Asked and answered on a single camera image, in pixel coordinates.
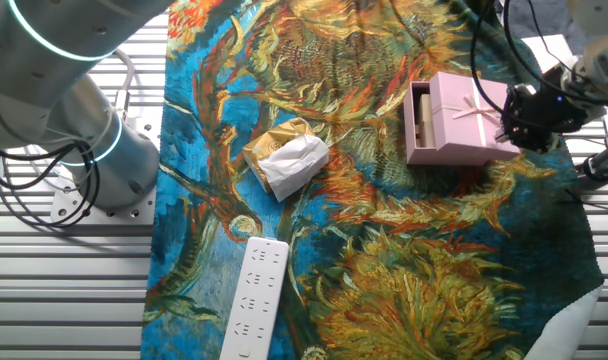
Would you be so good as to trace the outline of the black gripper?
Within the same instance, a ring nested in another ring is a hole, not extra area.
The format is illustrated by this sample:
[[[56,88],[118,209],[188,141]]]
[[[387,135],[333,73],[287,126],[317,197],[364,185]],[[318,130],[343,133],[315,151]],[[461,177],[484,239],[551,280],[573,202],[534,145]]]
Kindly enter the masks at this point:
[[[578,131],[588,119],[584,109],[573,105],[561,92],[530,84],[508,86],[501,111],[497,143],[547,153],[558,147],[563,133]]]

